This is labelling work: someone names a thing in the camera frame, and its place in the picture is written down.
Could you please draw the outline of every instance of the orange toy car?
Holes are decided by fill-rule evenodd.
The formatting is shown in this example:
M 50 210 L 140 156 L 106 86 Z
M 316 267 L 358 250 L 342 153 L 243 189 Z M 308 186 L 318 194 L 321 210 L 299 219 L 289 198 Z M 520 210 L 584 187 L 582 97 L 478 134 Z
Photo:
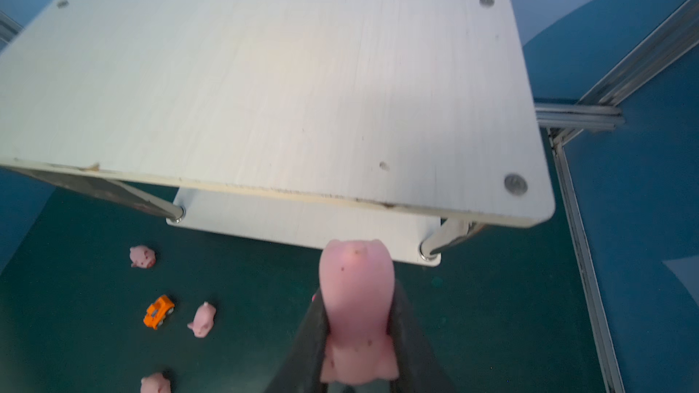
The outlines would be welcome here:
M 163 294 L 148 307 L 145 317 L 143 318 L 143 323 L 149 328 L 158 329 L 158 327 L 163 324 L 165 316 L 172 314 L 174 310 L 175 304 L 170 301 L 169 297 Z

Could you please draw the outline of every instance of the pink object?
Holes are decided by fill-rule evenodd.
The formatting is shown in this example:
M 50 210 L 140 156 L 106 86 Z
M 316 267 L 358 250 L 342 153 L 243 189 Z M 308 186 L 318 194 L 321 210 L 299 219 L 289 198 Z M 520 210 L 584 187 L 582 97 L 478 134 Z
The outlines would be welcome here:
M 396 279 L 386 246 L 379 240 L 332 240 L 320 255 L 319 277 L 330 324 L 321 382 L 397 379 L 387 334 Z
M 153 373 L 141 379 L 141 393 L 171 393 L 170 380 L 162 373 Z
M 204 302 L 198 309 L 197 314 L 194 315 L 194 321 L 187 323 L 187 328 L 194 331 L 194 336 L 198 338 L 204 338 L 206 334 L 209 333 L 211 328 L 214 328 L 214 315 L 216 314 L 216 309 L 214 305 L 208 302 Z
M 153 267 L 153 265 L 155 265 L 155 252 L 153 249 L 149 249 L 144 245 L 131 248 L 129 258 L 131 258 L 131 267 L 150 269 Z

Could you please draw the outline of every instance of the lower shelf board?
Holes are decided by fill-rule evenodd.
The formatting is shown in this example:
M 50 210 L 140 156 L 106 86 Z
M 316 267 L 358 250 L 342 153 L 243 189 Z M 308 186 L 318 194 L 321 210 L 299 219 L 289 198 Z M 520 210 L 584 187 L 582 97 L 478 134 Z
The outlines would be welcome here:
M 441 261 L 440 256 L 426 261 L 419 252 L 440 226 L 439 217 L 192 188 L 180 188 L 174 203 L 186 210 L 179 223 L 168 222 L 174 226 L 316 249 L 332 239 L 379 239 L 394 261 L 421 266 Z

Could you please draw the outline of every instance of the table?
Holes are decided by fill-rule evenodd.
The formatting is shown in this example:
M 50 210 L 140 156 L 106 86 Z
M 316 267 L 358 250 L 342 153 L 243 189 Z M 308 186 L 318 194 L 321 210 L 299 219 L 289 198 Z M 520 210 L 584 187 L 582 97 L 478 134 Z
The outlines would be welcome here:
M 53 0 L 0 107 L 0 165 L 197 230 L 434 266 L 554 212 L 510 0 Z

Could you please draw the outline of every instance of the dark green mat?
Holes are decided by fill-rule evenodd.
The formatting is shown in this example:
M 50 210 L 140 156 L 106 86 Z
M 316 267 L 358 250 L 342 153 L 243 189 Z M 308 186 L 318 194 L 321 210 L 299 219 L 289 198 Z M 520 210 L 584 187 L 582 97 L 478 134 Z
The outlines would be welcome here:
M 490 228 L 435 269 L 396 265 L 462 392 L 604 391 L 554 188 L 547 223 Z M 156 249 L 154 268 L 129 266 L 139 243 Z M 0 392 L 137 392 L 163 370 L 175 393 L 260 392 L 318 286 L 319 254 L 170 227 L 57 190 L 0 275 Z M 176 308 L 153 331 L 142 319 L 161 294 Z M 186 324 L 205 300 L 216 324 L 197 339 Z

